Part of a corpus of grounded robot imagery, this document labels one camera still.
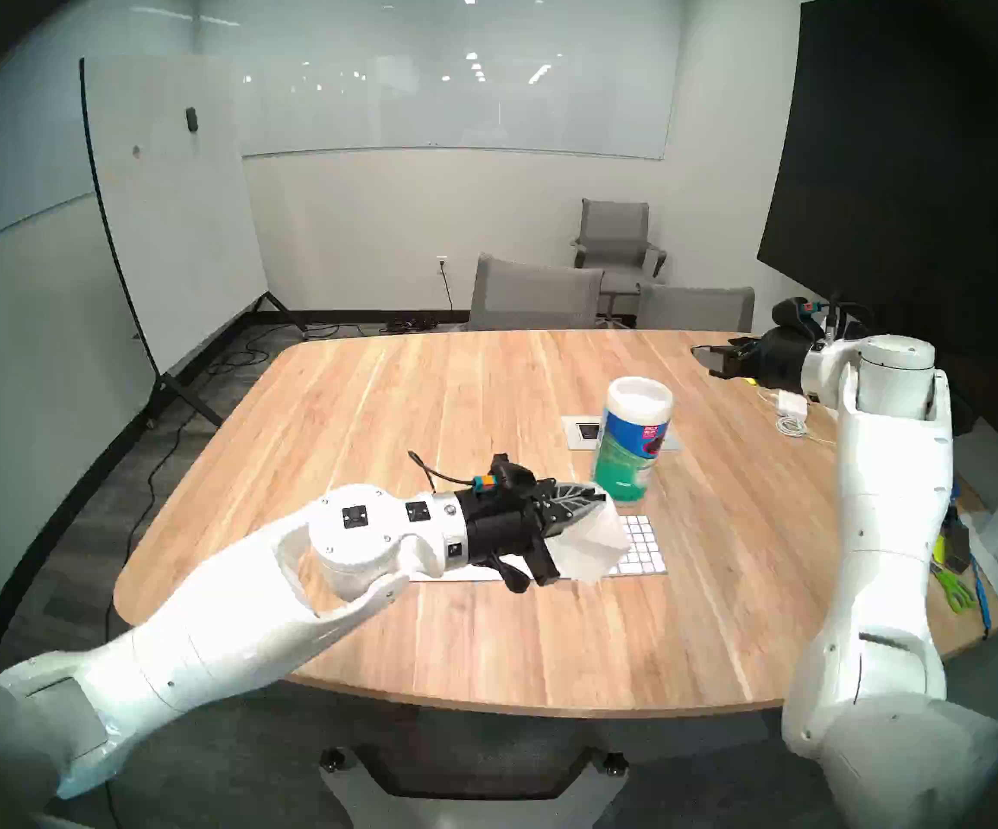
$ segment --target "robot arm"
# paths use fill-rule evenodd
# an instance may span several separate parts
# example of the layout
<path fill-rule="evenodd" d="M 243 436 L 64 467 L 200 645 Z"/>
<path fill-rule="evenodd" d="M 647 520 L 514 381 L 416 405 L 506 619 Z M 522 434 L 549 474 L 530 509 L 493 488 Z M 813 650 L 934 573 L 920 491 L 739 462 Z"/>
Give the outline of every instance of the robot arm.
<path fill-rule="evenodd" d="M 783 708 L 783 740 L 822 764 L 857 827 L 946 825 L 998 753 L 998 722 L 945 701 L 925 594 L 952 490 L 951 402 L 931 345 L 823 344 L 794 327 L 694 348 L 722 378 L 837 411 L 840 561 L 828 614 Z"/>
<path fill-rule="evenodd" d="M 58 795 L 102 784 L 139 740 L 194 707 L 285 677 L 394 602 L 412 573 L 487 565 L 525 592 L 530 578 L 499 559 L 519 555 L 539 585 L 554 582 L 545 540 L 607 499 L 593 486 L 538 481 L 505 454 L 471 484 L 410 500 L 371 484 L 329 491 L 205 560 L 153 616 L 103 647 L 1 673 L 20 712 L 54 732 Z M 307 601 L 308 551 L 344 606 L 318 612 Z"/>

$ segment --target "screw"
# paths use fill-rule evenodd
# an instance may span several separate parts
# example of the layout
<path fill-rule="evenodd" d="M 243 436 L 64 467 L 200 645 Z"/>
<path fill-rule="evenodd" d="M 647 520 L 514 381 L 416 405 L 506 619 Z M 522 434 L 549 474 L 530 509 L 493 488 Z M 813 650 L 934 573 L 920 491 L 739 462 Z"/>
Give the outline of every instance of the screw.
<path fill-rule="evenodd" d="M 339 748 L 328 748 L 319 758 L 319 766 L 327 772 L 338 772 L 345 768 L 345 755 Z"/>

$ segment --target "gray chair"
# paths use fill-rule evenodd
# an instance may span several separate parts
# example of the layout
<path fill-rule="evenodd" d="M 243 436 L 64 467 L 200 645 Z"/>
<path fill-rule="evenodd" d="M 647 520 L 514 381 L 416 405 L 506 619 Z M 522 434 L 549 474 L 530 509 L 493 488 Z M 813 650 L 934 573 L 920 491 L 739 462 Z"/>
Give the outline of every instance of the gray chair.
<path fill-rule="evenodd" d="M 620 201 L 583 200 L 580 236 L 572 241 L 575 265 L 600 266 L 607 319 L 618 296 L 636 294 L 637 286 L 653 283 L 668 253 L 648 242 L 648 205 Z"/>
<path fill-rule="evenodd" d="M 641 285 L 638 329 L 717 329 L 752 332 L 751 288 L 666 288 Z"/>
<path fill-rule="evenodd" d="M 602 270 L 500 261 L 481 254 L 465 329 L 592 329 Z"/>

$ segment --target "tv screen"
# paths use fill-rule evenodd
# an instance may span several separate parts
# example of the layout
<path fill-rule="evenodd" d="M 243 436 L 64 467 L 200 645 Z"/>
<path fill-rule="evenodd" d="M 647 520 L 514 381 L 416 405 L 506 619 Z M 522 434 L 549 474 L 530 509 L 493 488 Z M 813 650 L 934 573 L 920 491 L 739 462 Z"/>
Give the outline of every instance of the tv screen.
<path fill-rule="evenodd" d="M 759 259 L 923 338 L 998 431 L 998 55 L 953 0 L 802 5 Z"/>

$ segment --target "paper towel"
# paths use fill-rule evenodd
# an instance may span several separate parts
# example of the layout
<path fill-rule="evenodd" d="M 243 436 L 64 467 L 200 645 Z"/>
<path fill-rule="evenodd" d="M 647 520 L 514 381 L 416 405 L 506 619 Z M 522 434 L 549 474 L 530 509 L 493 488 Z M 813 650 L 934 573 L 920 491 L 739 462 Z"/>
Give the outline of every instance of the paper towel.
<path fill-rule="evenodd" d="M 633 546 L 609 495 L 590 516 L 546 539 L 545 545 L 561 574 L 580 582 L 598 582 Z"/>

